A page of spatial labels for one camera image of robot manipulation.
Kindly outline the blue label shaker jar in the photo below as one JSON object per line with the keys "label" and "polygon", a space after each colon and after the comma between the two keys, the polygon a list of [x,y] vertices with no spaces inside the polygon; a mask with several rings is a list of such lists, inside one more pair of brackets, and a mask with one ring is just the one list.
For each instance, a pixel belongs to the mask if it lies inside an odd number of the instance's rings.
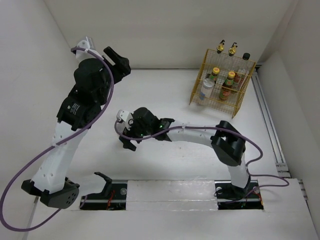
{"label": "blue label shaker jar", "polygon": [[211,96],[214,86],[215,82],[212,79],[205,78],[201,85],[199,99],[201,101],[204,101],[206,98],[209,98]]}

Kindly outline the yellow cap sauce bottle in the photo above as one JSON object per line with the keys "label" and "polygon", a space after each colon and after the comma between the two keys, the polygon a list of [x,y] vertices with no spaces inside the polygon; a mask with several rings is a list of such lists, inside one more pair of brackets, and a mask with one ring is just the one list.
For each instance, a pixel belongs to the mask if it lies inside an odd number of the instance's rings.
{"label": "yellow cap sauce bottle", "polygon": [[222,87],[220,89],[219,93],[219,99],[222,101],[228,100],[231,91],[232,91],[232,86],[234,84],[234,78],[236,76],[236,73],[234,71],[229,71],[227,74],[226,79],[224,80]]}
{"label": "yellow cap sauce bottle", "polygon": [[207,78],[216,84],[218,75],[220,74],[220,69],[218,67],[213,67],[211,73],[207,74]]}

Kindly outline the dark liquid square bottle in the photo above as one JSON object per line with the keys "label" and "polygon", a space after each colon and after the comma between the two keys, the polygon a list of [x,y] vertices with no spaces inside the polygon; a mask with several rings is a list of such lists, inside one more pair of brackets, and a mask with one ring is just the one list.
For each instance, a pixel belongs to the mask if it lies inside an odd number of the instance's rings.
{"label": "dark liquid square bottle", "polygon": [[221,54],[224,51],[224,45],[225,45],[225,40],[223,39],[223,40],[221,40],[221,42],[216,47],[216,52],[218,54]]}

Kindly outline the clear square oil bottle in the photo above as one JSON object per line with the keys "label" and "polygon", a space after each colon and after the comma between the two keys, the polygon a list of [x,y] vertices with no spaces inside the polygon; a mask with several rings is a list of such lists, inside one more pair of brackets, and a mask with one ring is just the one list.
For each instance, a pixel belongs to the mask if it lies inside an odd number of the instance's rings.
{"label": "clear square oil bottle", "polygon": [[234,43],[232,44],[232,46],[229,48],[229,50],[228,50],[228,55],[229,55],[230,57],[233,57],[233,56],[236,54],[236,52],[237,52],[237,47],[238,47],[238,44],[237,44],[236,42],[234,42]]}

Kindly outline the red label clear bottle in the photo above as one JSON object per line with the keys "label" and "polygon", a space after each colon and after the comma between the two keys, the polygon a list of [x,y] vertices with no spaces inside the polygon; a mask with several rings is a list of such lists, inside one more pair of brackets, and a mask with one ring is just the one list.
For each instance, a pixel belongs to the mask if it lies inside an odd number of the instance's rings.
{"label": "red label clear bottle", "polygon": [[241,84],[244,81],[244,78],[247,73],[247,65],[248,65],[248,60],[250,59],[251,54],[246,52],[242,56],[242,61],[238,64],[237,67],[234,68],[235,72],[235,77],[233,78],[233,85],[231,87],[231,93],[235,94],[237,93],[240,88]]}

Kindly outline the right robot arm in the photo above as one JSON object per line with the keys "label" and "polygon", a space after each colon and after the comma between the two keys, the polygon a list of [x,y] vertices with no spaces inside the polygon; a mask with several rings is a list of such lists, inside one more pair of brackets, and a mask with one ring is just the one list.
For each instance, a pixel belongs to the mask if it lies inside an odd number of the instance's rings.
{"label": "right robot arm", "polygon": [[122,125],[118,131],[123,148],[136,150],[132,143],[147,139],[166,142],[188,142],[210,147],[218,160],[228,167],[231,178],[226,189],[229,199],[239,199],[249,192],[251,177],[247,173],[244,160],[246,141],[227,121],[216,126],[200,126],[180,122],[173,118],[157,118],[150,110],[140,107],[134,112],[119,110],[116,124]]}

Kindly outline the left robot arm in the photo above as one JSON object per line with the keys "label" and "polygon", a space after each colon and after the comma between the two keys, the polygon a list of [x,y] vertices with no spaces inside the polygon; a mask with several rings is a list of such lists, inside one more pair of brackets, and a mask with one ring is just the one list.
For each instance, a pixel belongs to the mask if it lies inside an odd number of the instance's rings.
{"label": "left robot arm", "polygon": [[75,202],[80,185],[67,178],[67,172],[76,150],[109,105],[114,85],[131,73],[126,57],[110,46],[103,51],[110,59],[88,50],[92,57],[80,61],[73,73],[75,85],[57,113],[48,155],[36,174],[22,182],[22,190],[47,207],[67,209]]}

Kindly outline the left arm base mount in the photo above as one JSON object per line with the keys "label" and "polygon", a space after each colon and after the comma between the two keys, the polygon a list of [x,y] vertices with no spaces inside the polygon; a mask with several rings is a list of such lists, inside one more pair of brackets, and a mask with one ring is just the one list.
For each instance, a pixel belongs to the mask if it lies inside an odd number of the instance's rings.
{"label": "left arm base mount", "polygon": [[124,211],[127,204],[128,181],[113,180],[94,172],[80,183],[79,209],[84,211]]}

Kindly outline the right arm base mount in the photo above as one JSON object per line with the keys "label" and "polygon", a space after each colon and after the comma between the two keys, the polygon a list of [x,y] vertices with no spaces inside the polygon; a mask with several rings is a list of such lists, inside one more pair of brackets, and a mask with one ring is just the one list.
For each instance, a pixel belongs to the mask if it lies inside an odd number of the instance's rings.
{"label": "right arm base mount", "polygon": [[251,180],[244,189],[233,186],[230,180],[215,180],[214,196],[217,209],[222,210],[263,210],[263,200],[259,192],[249,192],[258,187],[257,180]]}

